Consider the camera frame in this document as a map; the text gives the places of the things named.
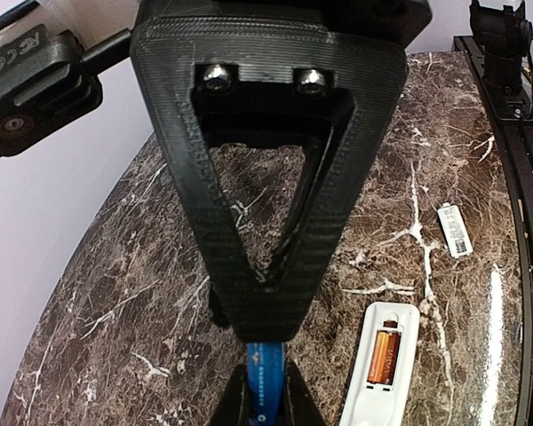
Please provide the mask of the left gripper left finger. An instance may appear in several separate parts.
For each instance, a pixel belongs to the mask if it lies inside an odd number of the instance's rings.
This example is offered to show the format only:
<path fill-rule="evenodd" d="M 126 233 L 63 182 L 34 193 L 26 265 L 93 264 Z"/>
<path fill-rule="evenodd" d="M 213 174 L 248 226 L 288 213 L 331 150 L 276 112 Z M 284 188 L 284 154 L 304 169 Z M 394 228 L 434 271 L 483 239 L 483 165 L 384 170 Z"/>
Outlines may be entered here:
<path fill-rule="evenodd" d="M 251 395 L 246 366 L 236 366 L 219 403 L 211 416 L 210 426 L 249 426 Z"/>

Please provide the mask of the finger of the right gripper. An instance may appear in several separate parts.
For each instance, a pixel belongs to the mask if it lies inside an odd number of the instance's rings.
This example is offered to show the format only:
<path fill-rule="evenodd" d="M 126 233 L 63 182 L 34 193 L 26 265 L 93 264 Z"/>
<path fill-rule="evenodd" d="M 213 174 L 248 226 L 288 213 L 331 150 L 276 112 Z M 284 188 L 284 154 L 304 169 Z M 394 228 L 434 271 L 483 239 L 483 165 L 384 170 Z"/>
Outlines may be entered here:
<path fill-rule="evenodd" d="M 137 27 L 131 59 L 217 322 L 290 340 L 401 95 L 403 48 L 304 22 L 160 17 Z"/>

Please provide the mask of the white battery cover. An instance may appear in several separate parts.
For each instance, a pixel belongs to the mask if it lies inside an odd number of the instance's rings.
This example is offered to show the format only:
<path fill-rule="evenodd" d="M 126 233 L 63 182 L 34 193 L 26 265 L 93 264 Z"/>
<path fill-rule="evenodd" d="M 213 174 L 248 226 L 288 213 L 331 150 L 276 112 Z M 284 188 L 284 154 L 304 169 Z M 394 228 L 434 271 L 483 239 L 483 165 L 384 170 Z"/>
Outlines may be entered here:
<path fill-rule="evenodd" d="M 437 210 L 437 216 L 450 255 L 455 259 L 472 255 L 473 245 L 458 206 L 445 202 Z"/>

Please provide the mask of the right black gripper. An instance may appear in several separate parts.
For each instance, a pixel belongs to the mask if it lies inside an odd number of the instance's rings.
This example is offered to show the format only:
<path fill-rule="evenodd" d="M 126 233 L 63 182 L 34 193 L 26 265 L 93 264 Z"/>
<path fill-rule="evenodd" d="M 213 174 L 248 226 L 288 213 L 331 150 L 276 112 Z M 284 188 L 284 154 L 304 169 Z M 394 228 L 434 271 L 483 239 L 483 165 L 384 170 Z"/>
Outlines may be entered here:
<path fill-rule="evenodd" d="M 431 22 L 427 1 L 141 1 L 135 23 L 160 17 L 242 17 L 322 24 L 408 46 Z"/>

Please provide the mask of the blue AAA battery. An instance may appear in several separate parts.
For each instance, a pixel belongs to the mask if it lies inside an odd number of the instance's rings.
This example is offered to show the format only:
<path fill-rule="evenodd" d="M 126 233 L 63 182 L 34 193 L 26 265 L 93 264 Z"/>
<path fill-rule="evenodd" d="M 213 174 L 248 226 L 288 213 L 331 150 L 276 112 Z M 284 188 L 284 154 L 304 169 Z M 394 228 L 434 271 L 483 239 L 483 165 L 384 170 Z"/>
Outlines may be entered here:
<path fill-rule="evenodd" d="M 248 343 L 250 425 L 275 425 L 282 401 L 285 343 Z"/>

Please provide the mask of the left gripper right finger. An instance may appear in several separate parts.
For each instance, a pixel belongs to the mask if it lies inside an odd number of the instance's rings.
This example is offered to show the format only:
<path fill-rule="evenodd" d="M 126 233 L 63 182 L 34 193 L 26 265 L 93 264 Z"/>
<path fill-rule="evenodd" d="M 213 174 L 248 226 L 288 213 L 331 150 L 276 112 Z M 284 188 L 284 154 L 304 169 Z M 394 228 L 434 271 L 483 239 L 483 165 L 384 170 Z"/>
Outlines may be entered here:
<path fill-rule="evenodd" d="M 283 424 L 288 426 L 326 425 L 298 366 L 292 361 L 288 361 L 285 368 Z"/>

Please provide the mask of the white remote control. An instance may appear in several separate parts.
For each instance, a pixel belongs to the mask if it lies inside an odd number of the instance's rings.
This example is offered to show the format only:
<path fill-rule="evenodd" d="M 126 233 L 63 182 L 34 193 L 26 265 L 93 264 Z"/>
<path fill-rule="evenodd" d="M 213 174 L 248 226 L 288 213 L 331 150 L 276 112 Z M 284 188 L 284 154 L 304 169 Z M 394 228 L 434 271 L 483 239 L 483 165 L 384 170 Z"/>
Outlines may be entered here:
<path fill-rule="evenodd" d="M 365 311 L 341 425 L 400 425 L 414 367 L 420 312 L 374 302 Z"/>

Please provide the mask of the orange AAA battery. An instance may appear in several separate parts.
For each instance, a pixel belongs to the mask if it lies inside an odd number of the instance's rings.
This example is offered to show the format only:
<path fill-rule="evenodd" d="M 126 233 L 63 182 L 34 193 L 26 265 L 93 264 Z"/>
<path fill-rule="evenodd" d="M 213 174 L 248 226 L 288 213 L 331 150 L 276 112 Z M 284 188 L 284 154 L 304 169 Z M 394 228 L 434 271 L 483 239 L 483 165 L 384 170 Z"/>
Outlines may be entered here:
<path fill-rule="evenodd" d="M 369 383 L 393 384 L 400 342 L 400 333 L 377 332 L 367 378 Z"/>

